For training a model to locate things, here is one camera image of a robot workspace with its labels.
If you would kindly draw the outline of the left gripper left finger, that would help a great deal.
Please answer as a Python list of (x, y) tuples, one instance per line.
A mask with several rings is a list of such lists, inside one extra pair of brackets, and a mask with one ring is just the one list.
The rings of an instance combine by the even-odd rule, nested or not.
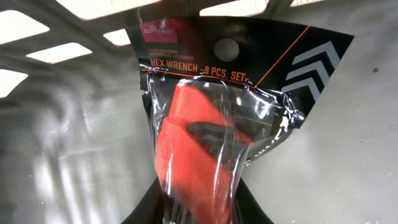
[(134, 210), (121, 224), (163, 224), (164, 198), (156, 177)]

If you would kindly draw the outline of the black red snack packet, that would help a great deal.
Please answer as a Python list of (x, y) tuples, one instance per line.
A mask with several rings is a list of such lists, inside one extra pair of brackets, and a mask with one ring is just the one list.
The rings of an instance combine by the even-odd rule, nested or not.
[(303, 125), (354, 39), (230, 16), (165, 18), (127, 34), (163, 223), (235, 223), (243, 169)]

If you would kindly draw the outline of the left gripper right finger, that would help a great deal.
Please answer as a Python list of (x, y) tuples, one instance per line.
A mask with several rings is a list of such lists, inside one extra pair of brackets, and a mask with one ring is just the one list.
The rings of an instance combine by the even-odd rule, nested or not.
[(265, 214), (243, 179), (240, 179), (236, 191), (234, 205), (235, 223), (243, 224), (274, 224)]

